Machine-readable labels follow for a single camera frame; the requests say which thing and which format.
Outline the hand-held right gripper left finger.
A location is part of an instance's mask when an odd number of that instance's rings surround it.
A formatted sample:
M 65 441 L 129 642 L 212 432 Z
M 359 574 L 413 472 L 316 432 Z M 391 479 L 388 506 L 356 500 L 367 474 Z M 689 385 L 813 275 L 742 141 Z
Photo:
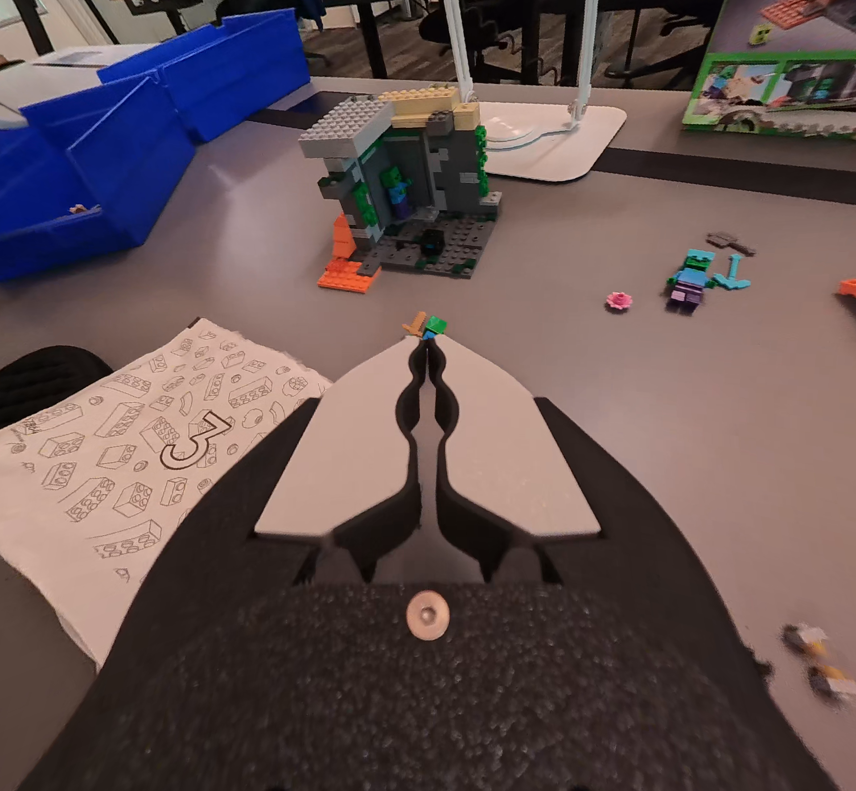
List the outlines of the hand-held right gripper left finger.
M 425 343 L 402 339 L 320 398 L 254 528 L 312 548 L 298 583 L 370 583 L 419 534 L 425 369 Z

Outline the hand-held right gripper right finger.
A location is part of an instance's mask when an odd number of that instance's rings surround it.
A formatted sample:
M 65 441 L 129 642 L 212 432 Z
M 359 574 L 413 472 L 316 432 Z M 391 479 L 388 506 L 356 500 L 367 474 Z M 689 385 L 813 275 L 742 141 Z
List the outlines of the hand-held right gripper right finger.
M 512 375 L 448 336 L 428 340 L 443 430 L 438 527 L 485 582 L 515 549 L 595 539 L 601 524 L 536 403 Z

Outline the toy figure with orange sword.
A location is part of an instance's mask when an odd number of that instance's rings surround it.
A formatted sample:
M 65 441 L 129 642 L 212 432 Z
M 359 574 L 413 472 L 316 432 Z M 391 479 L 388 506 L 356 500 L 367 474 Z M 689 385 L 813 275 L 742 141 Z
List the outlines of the toy figure with orange sword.
M 407 336 L 413 336 L 420 341 L 425 341 L 439 335 L 444 335 L 447 328 L 447 321 L 435 315 L 428 315 L 424 311 L 418 311 L 410 322 L 402 323 L 401 328 Z

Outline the blue plastic bin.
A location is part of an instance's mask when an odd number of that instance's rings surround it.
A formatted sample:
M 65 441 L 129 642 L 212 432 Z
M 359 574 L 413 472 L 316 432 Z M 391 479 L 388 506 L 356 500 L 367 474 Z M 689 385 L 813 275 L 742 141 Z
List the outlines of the blue plastic bin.
M 148 77 L 187 133 L 208 143 L 311 77 L 292 8 L 226 16 L 98 70 L 102 84 Z
M 1 279 L 138 247 L 195 153 L 168 91 L 126 78 L 22 108 L 2 130 Z M 69 214 L 75 204 L 101 210 Z

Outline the grey desk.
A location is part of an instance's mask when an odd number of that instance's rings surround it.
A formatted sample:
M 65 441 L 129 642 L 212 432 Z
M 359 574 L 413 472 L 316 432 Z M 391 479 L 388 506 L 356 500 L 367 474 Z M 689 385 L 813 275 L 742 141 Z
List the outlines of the grey desk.
M 683 132 L 683 93 L 597 90 L 627 120 L 571 184 L 494 179 L 475 277 L 383 272 L 318 289 L 337 210 L 301 127 L 242 123 L 199 149 L 146 244 L 2 285 L 2 364 L 88 348 L 119 368 L 206 317 L 338 379 L 417 311 L 549 398 L 658 500 L 696 550 L 772 695 L 841 789 L 854 705 L 826 705 L 779 641 L 822 627 L 854 676 L 854 145 Z M 757 251 L 686 315 L 666 283 L 724 231 Z M 634 304 L 605 308 L 609 293 Z

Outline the large printed white paper bag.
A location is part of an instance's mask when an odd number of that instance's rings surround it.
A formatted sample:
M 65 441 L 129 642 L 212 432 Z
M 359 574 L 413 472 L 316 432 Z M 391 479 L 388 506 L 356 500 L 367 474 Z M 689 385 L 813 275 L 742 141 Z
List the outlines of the large printed white paper bag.
M 200 319 L 2 429 L 2 558 L 100 669 L 145 576 L 208 490 L 332 385 Z

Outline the toy figure with teal helmet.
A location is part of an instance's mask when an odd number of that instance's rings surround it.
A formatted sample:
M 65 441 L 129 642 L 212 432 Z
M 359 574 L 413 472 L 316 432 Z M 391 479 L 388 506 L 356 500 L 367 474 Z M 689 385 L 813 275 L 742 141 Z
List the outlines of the toy figure with teal helmet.
M 666 307 L 670 311 L 693 314 L 704 301 L 704 294 L 714 286 L 710 275 L 715 254 L 708 250 L 690 249 L 679 270 L 666 283 Z

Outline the green zombie toy figure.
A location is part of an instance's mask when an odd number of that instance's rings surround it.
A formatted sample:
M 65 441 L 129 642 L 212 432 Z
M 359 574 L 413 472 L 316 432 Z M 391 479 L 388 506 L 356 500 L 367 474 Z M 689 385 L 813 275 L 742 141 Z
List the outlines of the green zombie toy figure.
M 407 220 L 412 215 L 412 206 L 408 197 L 412 180 L 402 176 L 397 165 L 391 165 L 382 170 L 379 180 L 386 191 L 394 217 L 401 221 Z

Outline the teal toy pickaxe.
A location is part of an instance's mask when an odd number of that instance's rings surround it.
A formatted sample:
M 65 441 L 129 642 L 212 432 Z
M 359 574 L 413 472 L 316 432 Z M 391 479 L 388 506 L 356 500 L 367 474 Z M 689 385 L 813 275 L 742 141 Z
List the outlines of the teal toy pickaxe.
M 727 291 L 738 291 L 749 288 L 752 285 L 751 280 L 737 277 L 740 262 L 743 258 L 741 253 L 733 253 L 729 257 L 728 274 L 722 274 L 721 272 L 714 273 L 712 275 L 713 285 Z

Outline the black quilted cushion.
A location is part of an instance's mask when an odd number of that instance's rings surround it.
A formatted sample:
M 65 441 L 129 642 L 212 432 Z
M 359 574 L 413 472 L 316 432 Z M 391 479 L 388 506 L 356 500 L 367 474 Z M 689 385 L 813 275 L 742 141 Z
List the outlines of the black quilted cushion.
M 48 409 L 113 374 L 100 357 L 75 346 L 37 349 L 1 368 L 1 428 Z

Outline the white lamp stand base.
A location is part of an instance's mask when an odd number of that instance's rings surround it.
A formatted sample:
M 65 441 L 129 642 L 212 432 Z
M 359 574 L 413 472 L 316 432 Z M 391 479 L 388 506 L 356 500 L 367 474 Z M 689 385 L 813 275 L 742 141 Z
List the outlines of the white lamp stand base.
M 474 101 L 461 15 L 461 0 L 443 0 L 461 97 Z M 558 104 L 482 103 L 487 129 L 488 173 L 545 183 L 585 176 L 626 121 L 617 107 L 590 106 L 598 0 L 584 0 L 577 94 Z

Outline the grey toy brick building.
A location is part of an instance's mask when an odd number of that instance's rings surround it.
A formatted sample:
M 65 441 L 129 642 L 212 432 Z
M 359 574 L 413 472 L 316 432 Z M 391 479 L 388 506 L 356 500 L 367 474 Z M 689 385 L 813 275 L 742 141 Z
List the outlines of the grey toy brick building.
M 463 101 L 450 84 L 355 94 L 305 131 L 299 144 L 306 158 L 325 163 L 318 190 L 341 208 L 320 288 L 365 293 L 383 270 L 473 276 L 502 197 L 490 189 L 487 132 L 476 101 Z M 391 165 L 412 180 L 412 215 L 404 221 L 394 217 L 379 180 Z M 426 228 L 444 231 L 438 258 L 423 258 L 413 243 Z

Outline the black office chair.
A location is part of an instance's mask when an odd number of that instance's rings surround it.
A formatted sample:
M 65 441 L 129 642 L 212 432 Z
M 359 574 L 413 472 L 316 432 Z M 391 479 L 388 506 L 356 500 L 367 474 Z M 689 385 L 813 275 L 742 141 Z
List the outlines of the black office chair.
M 461 8 L 461 21 L 465 35 L 466 51 L 474 54 L 498 45 L 498 38 L 512 32 L 516 25 L 514 16 L 503 11 L 488 10 L 472 5 Z M 429 12 L 419 23 L 421 39 L 451 48 L 450 34 L 445 8 L 442 4 Z

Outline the white flat board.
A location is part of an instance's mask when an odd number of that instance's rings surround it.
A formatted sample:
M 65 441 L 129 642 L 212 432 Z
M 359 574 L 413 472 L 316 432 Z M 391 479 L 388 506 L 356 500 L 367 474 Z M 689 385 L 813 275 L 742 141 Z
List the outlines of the white flat board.
M 133 53 L 123 46 L 62 48 L 36 58 L 31 64 L 42 67 L 100 69 L 119 63 Z

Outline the green toy box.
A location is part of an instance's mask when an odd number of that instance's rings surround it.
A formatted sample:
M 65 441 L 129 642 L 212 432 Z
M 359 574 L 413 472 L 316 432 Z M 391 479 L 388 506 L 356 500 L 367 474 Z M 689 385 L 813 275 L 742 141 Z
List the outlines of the green toy box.
M 688 131 L 855 138 L 855 0 L 724 0 Z

